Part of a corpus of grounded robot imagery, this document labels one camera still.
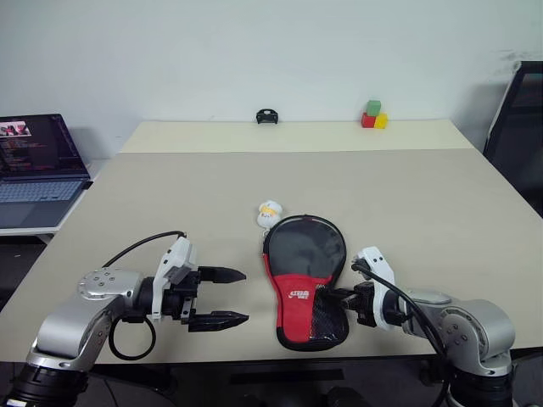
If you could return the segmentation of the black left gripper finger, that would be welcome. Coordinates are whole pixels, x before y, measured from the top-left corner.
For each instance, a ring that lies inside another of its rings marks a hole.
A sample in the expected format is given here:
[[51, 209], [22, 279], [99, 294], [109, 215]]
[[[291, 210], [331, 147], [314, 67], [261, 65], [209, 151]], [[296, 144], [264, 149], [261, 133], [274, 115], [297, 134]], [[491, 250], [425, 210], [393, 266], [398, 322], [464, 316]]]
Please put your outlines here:
[[188, 320], [188, 331], [218, 332], [239, 326], [248, 320], [248, 315], [234, 311], [212, 311], [209, 314], [194, 314]]
[[243, 281], [247, 278], [247, 276], [239, 270], [219, 266], [200, 266], [198, 272], [200, 281], [213, 282], [216, 284], [234, 283]]

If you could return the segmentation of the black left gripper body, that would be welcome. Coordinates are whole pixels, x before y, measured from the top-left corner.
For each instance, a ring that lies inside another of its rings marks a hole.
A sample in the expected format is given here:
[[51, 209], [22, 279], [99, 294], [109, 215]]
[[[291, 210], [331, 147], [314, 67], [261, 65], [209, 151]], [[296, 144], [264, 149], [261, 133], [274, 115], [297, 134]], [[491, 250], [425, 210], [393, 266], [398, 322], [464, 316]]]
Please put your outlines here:
[[169, 316], [182, 325], [196, 326], [196, 299], [198, 297], [200, 273], [192, 271], [181, 282], [172, 284], [168, 290]]

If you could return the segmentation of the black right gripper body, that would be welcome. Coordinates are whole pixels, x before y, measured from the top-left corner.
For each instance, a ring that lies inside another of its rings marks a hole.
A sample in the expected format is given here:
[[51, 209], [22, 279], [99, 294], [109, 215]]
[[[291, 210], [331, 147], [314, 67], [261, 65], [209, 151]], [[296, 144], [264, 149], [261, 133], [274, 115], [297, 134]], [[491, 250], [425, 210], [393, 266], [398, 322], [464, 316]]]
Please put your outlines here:
[[362, 282], [353, 287], [347, 298], [347, 309], [357, 313], [357, 323], [360, 325], [377, 326], [373, 312], [374, 293], [372, 282]]

